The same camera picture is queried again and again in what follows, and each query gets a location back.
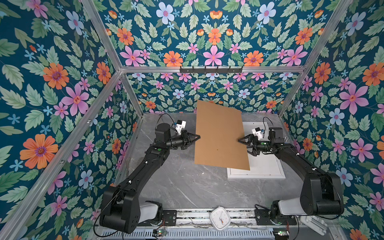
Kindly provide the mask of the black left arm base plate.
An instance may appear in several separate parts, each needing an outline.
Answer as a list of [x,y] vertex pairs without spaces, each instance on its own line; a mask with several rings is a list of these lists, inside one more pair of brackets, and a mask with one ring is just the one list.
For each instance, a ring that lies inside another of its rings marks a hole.
[[177,210],[160,210],[154,219],[146,220],[138,224],[139,227],[160,227],[161,225],[175,226],[177,220]]

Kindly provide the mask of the brown backing board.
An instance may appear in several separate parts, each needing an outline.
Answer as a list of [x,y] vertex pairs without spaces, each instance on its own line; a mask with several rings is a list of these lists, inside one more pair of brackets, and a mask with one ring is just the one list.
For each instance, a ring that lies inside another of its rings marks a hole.
[[195,164],[250,170],[247,147],[238,142],[245,136],[241,111],[198,101],[196,134]]

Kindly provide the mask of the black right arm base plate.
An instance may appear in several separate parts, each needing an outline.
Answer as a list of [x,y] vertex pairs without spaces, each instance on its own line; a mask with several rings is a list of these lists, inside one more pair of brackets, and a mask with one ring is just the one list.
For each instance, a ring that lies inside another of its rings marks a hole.
[[296,226],[298,224],[296,217],[294,216],[285,216],[285,215],[277,215],[274,219],[270,216],[270,211],[265,209],[255,209],[255,219],[258,226]]

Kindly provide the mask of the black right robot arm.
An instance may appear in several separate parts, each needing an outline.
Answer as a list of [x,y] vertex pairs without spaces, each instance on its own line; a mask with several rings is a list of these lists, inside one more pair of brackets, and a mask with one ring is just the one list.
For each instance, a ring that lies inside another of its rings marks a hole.
[[344,213],[342,183],[338,175],[321,170],[307,160],[293,144],[286,142],[282,128],[270,128],[267,140],[261,140],[259,133],[260,129],[256,128],[238,142],[246,145],[251,156],[274,155],[303,180],[299,197],[273,201],[268,208],[269,219],[273,223],[284,216],[315,216],[334,220]]

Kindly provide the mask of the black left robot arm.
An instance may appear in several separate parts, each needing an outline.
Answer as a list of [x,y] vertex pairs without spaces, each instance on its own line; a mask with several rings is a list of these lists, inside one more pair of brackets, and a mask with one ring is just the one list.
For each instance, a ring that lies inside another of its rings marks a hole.
[[154,201],[141,203],[139,198],[152,175],[165,163],[172,150],[185,150],[201,137],[186,130],[176,131],[166,123],[158,124],[156,137],[142,162],[121,183],[103,194],[99,224],[117,232],[131,234],[139,224],[163,222],[163,205]]

